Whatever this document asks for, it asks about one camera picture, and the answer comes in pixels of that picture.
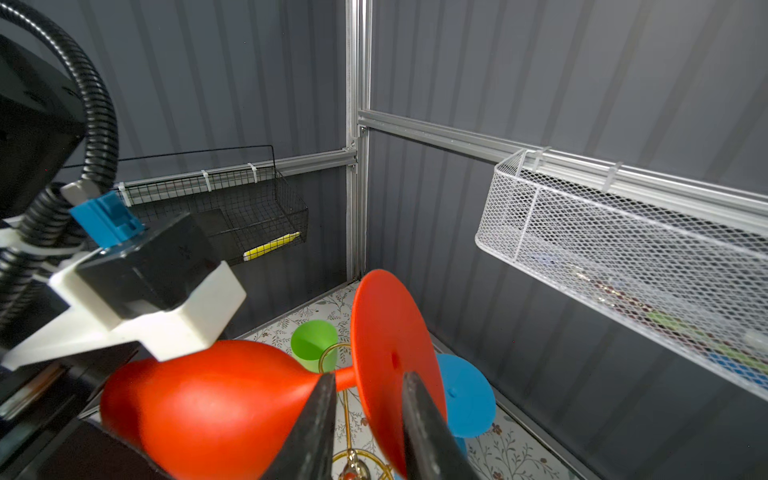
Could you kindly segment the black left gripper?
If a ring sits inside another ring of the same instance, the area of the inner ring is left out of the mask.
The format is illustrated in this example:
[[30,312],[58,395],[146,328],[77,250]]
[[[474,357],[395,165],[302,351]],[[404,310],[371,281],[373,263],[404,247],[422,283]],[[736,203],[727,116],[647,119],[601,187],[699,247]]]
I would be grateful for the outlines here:
[[120,366],[148,354],[137,344],[1,370],[3,479],[166,479],[106,432],[99,394]]

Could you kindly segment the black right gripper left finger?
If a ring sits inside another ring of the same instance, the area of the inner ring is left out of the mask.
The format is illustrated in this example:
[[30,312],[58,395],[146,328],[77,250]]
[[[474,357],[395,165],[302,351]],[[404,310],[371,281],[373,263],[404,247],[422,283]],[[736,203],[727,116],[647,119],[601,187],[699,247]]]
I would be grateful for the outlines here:
[[336,403],[335,376],[322,374],[262,480],[331,478]]

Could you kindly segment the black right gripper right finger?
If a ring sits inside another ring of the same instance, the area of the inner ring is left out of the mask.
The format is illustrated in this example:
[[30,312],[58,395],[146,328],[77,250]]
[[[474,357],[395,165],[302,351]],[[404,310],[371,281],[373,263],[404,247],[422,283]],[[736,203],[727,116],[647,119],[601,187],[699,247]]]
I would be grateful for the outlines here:
[[402,423],[407,479],[478,479],[421,378],[403,376]]

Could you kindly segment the blue wine glass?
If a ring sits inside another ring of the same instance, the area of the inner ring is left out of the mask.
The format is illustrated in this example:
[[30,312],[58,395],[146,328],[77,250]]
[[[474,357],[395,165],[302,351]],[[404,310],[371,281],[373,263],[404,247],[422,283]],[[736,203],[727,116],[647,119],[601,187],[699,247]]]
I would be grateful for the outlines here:
[[496,416],[496,400],[485,376],[467,360],[438,354],[447,408],[447,425],[464,456],[466,440],[485,434]]

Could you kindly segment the red wine glass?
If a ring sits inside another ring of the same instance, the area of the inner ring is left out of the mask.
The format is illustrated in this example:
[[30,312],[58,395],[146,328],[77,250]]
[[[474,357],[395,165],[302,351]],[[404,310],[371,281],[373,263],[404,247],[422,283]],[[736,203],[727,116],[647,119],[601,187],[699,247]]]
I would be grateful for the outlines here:
[[[406,286],[377,269],[350,316],[352,365],[333,373],[356,388],[373,437],[406,469],[402,381],[416,373],[440,414],[446,399],[431,337]],[[268,344],[229,340],[184,357],[130,362],[106,382],[103,426],[175,479],[256,479],[289,436],[318,375]]]

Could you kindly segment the green wine glass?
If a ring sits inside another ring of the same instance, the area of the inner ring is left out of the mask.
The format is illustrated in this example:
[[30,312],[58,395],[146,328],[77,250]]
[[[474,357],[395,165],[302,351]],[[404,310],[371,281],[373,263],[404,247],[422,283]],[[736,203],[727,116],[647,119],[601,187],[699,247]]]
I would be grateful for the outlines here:
[[323,357],[324,352],[339,342],[336,327],[325,320],[310,320],[301,324],[292,334],[290,348],[292,356],[313,373],[329,372],[336,369],[338,350],[333,349]]

